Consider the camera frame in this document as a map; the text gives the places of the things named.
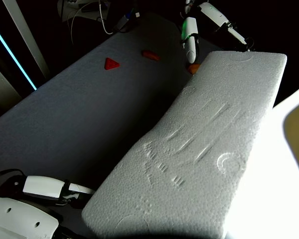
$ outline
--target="orange object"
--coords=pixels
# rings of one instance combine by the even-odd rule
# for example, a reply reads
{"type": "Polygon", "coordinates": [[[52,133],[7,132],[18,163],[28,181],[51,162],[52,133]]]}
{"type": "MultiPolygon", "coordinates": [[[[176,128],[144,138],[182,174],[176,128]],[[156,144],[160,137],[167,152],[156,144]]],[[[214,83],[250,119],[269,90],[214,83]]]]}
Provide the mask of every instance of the orange object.
{"type": "Polygon", "coordinates": [[[148,51],[148,50],[142,51],[142,56],[144,56],[148,59],[154,60],[154,61],[160,60],[160,57],[156,53],[154,53],[152,51],[148,51]]]}
{"type": "Polygon", "coordinates": [[[114,60],[112,60],[111,58],[106,58],[105,60],[105,70],[110,70],[110,69],[113,69],[113,68],[117,68],[119,67],[120,64],[114,60]]]}
{"type": "Polygon", "coordinates": [[[200,64],[191,64],[187,68],[187,70],[189,71],[190,74],[194,75],[198,71],[199,67],[200,67],[200,64]]]}

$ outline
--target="red triangular block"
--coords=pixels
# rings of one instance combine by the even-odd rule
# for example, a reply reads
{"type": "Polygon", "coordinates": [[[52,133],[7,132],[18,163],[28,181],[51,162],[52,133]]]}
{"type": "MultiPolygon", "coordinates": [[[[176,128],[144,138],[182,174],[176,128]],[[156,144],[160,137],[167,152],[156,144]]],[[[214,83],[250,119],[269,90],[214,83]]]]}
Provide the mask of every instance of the red triangular block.
{"type": "Polygon", "coordinates": [[[105,60],[105,70],[110,70],[116,67],[119,67],[120,64],[116,61],[113,61],[111,58],[106,58],[105,60]]]}

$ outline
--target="blue light strip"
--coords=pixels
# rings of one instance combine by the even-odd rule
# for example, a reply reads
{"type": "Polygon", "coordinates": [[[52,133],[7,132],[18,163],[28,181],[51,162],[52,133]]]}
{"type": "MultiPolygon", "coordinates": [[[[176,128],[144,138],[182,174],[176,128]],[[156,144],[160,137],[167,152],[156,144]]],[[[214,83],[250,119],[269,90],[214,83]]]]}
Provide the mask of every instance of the blue light strip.
{"type": "Polygon", "coordinates": [[[24,76],[26,77],[26,79],[29,81],[29,83],[31,84],[31,86],[36,91],[36,87],[35,87],[34,83],[30,80],[30,78],[28,77],[28,75],[26,74],[26,72],[24,71],[24,69],[22,68],[22,66],[20,65],[20,63],[18,62],[18,60],[16,59],[16,57],[14,56],[14,54],[12,53],[12,51],[10,50],[10,48],[8,47],[8,45],[6,44],[6,42],[4,41],[4,39],[2,38],[1,35],[0,35],[0,41],[4,45],[4,47],[6,48],[6,50],[8,51],[8,53],[10,54],[10,56],[12,57],[12,59],[14,60],[14,62],[16,63],[16,65],[19,67],[20,71],[24,74],[24,76]]]}

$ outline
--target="white cable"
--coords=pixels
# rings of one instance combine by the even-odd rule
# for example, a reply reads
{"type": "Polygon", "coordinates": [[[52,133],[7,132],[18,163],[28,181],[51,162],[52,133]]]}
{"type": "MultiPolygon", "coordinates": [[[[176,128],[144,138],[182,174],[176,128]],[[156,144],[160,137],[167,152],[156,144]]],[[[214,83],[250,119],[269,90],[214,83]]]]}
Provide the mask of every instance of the white cable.
{"type": "Polygon", "coordinates": [[[74,22],[74,18],[76,17],[76,15],[82,10],[82,8],[86,7],[87,5],[90,5],[91,3],[94,3],[94,2],[97,2],[97,1],[92,1],[92,2],[89,2],[87,4],[85,4],[83,7],[81,7],[79,10],[76,11],[76,13],[74,14],[73,16],[73,19],[72,19],[72,24],[71,24],[71,41],[72,41],[72,45],[74,45],[73,43],[73,38],[72,38],[72,28],[73,28],[73,22],[74,22]]]}
{"type": "Polygon", "coordinates": [[[101,3],[100,3],[100,1],[99,1],[99,7],[100,7],[100,15],[101,15],[101,21],[102,21],[103,29],[104,29],[104,31],[105,31],[106,34],[108,34],[108,35],[112,35],[113,32],[107,32],[106,29],[105,29],[105,26],[104,26],[104,20],[103,20],[103,16],[102,16],[102,10],[101,10],[101,3]]]}

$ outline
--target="led light strip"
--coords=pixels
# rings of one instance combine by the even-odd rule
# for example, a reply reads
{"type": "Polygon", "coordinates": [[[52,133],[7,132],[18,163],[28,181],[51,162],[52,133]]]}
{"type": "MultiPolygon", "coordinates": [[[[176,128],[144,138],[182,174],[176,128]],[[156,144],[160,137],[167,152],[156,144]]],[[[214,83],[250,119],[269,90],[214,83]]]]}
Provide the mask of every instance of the led light strip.
{"type": "Polygon", "coordinates": [[[4,39],[2,38],[1,35],[0,35],[0,41],[4,45],[4,47],[6,48],[6,50],[8,51],[8,53],[10,54],[10,56],[12,57],[12,59],[14,60],[14,62],[16,63],[16,65],[19,67],[20,71],[23,73],[23,75],[26,77],[26,79],[29,81],[29,83],[31,84],[31,86],[36,91],[37,88],[35,87],[34,83],[28,77],[28,75],[26,74],[26,72],[24,71],[24,69],[22,68],[22,66],[20,65],[20,63],[18,62],[18,60],[16,59],[16,57],[14,56],[14,54],[12,53],[12,51],[10,50],[10,48],[8,47],[8,45],[6,44],[6,42],[4,41],[4,39]]]}

